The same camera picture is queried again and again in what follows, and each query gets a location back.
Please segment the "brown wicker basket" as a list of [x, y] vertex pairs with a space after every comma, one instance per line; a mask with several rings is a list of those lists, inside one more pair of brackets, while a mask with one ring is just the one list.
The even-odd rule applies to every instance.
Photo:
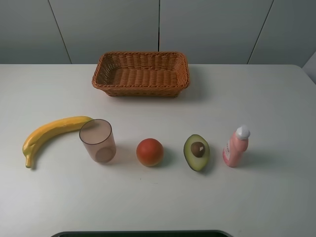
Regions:
[[187, 58], [180, 52], [107, 52], [92, 85], [113, 97], [177, 97], [190, 85]]

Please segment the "red tomato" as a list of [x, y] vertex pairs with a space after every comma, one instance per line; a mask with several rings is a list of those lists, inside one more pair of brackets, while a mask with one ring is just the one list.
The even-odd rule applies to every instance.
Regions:
[[138, 144], [136, 155], [144, 166], [156, 166], [163, 160], [163, 146], [158, 140], [147, 138]]

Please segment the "halved avocado with pit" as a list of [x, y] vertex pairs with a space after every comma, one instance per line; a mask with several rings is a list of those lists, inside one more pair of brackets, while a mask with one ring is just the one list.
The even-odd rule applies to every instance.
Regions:
[[208, 164], [210, 147], [198, 134], [193, 134], [186, 140], [183, 152], [188, 166], [194, 171], [202, 171]]

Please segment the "translucent pink plastic cup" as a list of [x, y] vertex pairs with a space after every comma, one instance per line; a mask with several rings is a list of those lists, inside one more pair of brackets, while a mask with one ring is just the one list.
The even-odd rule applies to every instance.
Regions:
[[112, 126], [104, 119], [85, 123], [79, 131], [79, 138], [95, 162], [108, 163], [116, 155]]

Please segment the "pink bottle with white cap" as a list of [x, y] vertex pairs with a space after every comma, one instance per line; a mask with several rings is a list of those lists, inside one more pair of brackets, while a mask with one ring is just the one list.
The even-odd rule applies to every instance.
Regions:
[[250, 130], [246, 125], [240, 126], [223, 148], [223, 160], [229, 167], [236, 167], [243, 153], [248, 148]]

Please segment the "yellow banana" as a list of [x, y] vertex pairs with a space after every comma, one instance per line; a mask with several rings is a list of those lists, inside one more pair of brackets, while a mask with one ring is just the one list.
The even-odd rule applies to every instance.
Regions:
[[27, 137], [22, 147], [26, 158], [26, 168], [33, 167], [36, 153], [48, 140], [64, 133], [80, 130], [89, 121], [92, 121], [92, 118], [76, 116], [55, 120], [37, 128]]

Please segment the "black tray edge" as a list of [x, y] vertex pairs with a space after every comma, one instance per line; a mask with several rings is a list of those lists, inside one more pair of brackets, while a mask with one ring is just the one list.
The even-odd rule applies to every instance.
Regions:
[[53, 237], [231, 237], [217, 230], [197, 231], [105, 231], [105, 232], [60, 232]]

